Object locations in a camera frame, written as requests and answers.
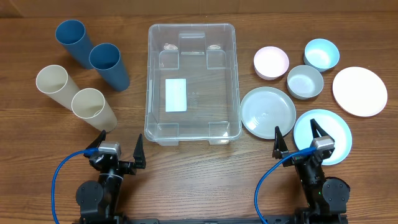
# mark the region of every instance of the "cable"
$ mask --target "cable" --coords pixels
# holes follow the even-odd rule
[[[83,154],[83,153],[91,155],[93,152],[96,152],[96,151],[98,151],[97,148],[92,148],[92,149],[86,149],[86,150],[74,152],[74,153],[70,154],[68,157],[66,157],[60,163],[60,165],[57,167],[57,169],[55,170],[54,176],[52,178],[52,184],[51,184],[51,211],[52,211],[52,216],[54,218],[54,222],[56,224],[60,224],[60,222],[58,221],[58,218],[57,218],[57,214],[55,213],[55,179],[57,179],[58,172],[60,171],[60,169],[64,165],[64,163],[66,163],[70,158],[77,156],[79,154]]]
[[[309,147],[306,149],[303,149],[301,151],[297,151],[295,153],[292,153],[290,155],[288,155],[287,157],[281,159],[277,164],[275,164],[271,169],[269,169],[260,179],[259,183],[257,184],[256,187],[256,191],[254,193],[254,207],[256,208],[256,212],[259,215],[261,221],[263,222],[263,224],[268,224],[267,220],[262,216],[260,210],[259,210],[259,205],[257,203],[257,198],[259,195],[259,190],[261,187],[262,182],[266,179],[266,177],[272,172],[274,171],[277,167],[279,167],[279,165],[281,165],[282,163],[284,163],[285,161],[287,161],[288,159],[291,159],[294,156],[307,156],[307,155],[311,155],[316,149],[314,147]]]

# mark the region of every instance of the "white plate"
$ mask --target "white plate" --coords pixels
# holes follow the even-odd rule
[[[368,117],[380,113],[387,104],[387,89],[372,71],[350,67],[340,71],[333,81],[333,95],[347,112]]]
[[[293,101],[283,92],[272,87],[259,87],[244,96],[241,103],[243,125],[257,137],[275,138],[275,127],[282,135],[293,128],[296,109]]]
[[[343,161],[353,146],[353,136],[347,123],[337,114],[328,110],[310,110],[297,119],[294,126],[294,142],[299,150],[310,147],[313,136],[310,120],[315,121],[335,140],[335,150],[322,165],[335,165]]]

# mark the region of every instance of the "light blue bowl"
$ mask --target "light blue bowl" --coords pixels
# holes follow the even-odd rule
[[[326,39],[313,39],[304,50],[304,63],[324,72],[337,65],[340,53],[336,45]]]

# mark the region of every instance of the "blue cup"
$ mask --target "blue cup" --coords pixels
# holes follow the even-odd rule
[[[304,63],[324,72],[337,65],[340,53],[336,45],[326,39],[311,40],[304,50]]]
[[[129,74],[115,45],[97,45],[91,51],[89,59],[91,65],[116,91],[123,91],[129,87]]]
[[[93,68],[88,56],[94,46],[83,23],[74,19],[62,22],[55,31],[55,38],[81,66],[86,69]]]

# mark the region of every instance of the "beige cup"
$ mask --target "beige cup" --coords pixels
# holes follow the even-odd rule
[[[36,87],[62,106],[72,110],[72,99],[80,91],[68,72],[59,65],[43,68],[36,77]]]
[[[80,90],[72,99],[72,111],[94,128],[112,131],[118,121],[104,95],[93,88]]]

